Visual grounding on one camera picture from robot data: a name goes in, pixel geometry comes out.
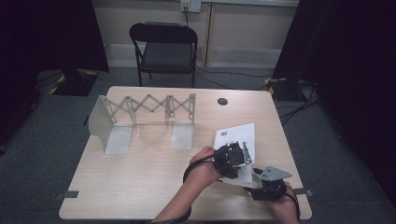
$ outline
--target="wall outlet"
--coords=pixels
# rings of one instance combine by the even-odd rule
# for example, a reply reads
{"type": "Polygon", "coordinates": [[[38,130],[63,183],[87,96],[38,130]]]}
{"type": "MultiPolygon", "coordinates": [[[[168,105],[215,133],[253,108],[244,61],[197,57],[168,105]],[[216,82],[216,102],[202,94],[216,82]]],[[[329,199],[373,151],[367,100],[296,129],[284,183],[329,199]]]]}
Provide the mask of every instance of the wall outlet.
{"type": "Polygon", "coordinates": [[[180,11],[201,12],[201,2],[180,0],[180,11]]]}

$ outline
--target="person's arm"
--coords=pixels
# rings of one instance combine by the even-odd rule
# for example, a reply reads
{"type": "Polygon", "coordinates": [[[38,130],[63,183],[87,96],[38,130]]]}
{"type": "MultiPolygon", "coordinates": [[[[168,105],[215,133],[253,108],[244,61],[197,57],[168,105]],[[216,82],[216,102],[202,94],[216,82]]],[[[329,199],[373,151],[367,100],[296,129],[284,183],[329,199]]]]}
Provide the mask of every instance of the person's arm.
{"type": "MultiPolygon", "coordinates": [[[[214,152],[215,149],[212,147],[204,147],[199,153],[192,157],[190,162],[198,161],[214,152]]],[[[183,217],[189,211],[192,203],[200,193],[219,178],[222,178],[222,176],[215,169],[212,162],[204,162],[196,166],[191,170],[186,181],[180,187],[171,202],[165,206],[152,222],[168,221],[183,217]]]]}
{"type": "MultiPolygon", "coordinates": [[[[285,181],[285,184],[291,188],[289,182],[285,181]]],[[[287,188],[286,193],[292,195],[294,197],[294,193],[291,189],[287,188]]],[[[297,219],[297,208],[293,201],[293,199],[283,196],[281,199],[270,202],[270,207],[273,210],[275,217],[282,224],[298,224],[299,221],[297,219]]]]}

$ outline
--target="table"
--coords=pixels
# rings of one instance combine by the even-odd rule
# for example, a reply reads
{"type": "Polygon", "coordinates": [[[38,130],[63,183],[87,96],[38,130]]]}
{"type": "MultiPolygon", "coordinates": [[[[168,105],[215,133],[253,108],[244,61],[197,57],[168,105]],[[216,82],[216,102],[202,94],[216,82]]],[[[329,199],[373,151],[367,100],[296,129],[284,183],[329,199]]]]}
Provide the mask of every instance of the table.
{"type": "MultiPolygon", "coordinates": [[[[100,139],[91,135],[69,190],[77,198],[65,198],[60,210],[64,219],[153,219],[182,184],[190,158],[212,145],[215,131],[247,123],[255,124],[256,161],[288,171],[294,188],[302,182],[276,113],[266,91],[229,91],[112,87],[109,100],[124,96],[143,99],[147,94],[176,98],[196,93],[193,149],[170,148],[171,131],[165,125],[140,125],[132,135],[126,155],[105,155],[100,139]],[[226,98],[227,105],[218,99],[226,98]]],[[[299,195],[301,219],[312,216],[305,195],[299,195]]],[[[241,187],[215,183],[204,190],[192,206],[190,220],[272,220],[267,202],[254,202],[241,187]]]]}

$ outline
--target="metal book stand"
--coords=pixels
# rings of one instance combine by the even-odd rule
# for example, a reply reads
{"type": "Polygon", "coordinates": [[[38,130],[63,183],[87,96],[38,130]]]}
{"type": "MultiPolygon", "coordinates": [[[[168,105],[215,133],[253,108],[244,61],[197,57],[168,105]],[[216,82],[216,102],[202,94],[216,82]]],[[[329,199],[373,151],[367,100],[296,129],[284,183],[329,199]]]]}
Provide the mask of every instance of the metal book stand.
{"type": "Polygon", "coordinates": [[[195,115],[195,93],[180,102],[173,95],[167,95],[163,100],[158,100],[148,94],[142,101],[138,102],[131,96],[125,96],[119,103],[110,101],[104,95],[100,95],[90,115],[89,129],[92,135],[97,135],[105,148],[105,154],[126,154],[128,153],[133,129],[139,124],[136,111],[138,109],[147,110],[150,113],[164,108],[164,122],[162,124],[172,125],[171,148],[192,149],[194,115],[195,115]],[[156,105],[152,108],[145,105],[148,100],[152,100],[156,105]],[[173,121],[170,118],[176,116],[176,111],[184,109],[189,114],[189,121],[173,121]],[[131,122],[118,122],[117,114],[127,113],[131,122]]]}

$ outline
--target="white booklet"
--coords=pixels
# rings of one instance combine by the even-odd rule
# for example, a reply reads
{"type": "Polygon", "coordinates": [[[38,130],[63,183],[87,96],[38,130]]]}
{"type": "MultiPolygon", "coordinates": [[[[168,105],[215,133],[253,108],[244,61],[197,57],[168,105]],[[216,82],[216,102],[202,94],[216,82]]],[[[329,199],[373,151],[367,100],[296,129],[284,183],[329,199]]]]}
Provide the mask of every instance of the white booklet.
{"type": "Polygon", "coordinates": [[[244,143],[246,144],[246,148],[248,150],[250,158],[252,159],[252,163],[242,166],[241,169],[238,171],[237,178],[222,178],[221,181],[223,183],[231,185],[252,188],[253,180],[251,165],[255,161],[254,123],[216,131],[215,143],[213,148],[219,149],[224,145],[229,145],[236,142],[238,142],[241,148],[244,148],[244,143]]]}

